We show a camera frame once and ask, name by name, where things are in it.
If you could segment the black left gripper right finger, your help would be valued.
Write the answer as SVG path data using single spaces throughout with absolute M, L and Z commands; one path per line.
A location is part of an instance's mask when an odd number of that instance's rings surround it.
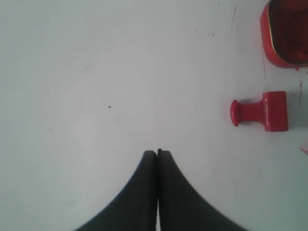
M 171 152 L 157 153 L 158 202 L 162 231 L 244 231 L 186 180 Z

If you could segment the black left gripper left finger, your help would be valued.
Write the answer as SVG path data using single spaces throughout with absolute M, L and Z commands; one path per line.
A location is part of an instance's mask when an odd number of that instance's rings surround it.
M 121 192 L 79 231 L 155 231 L 157 155 L 145 151 Z

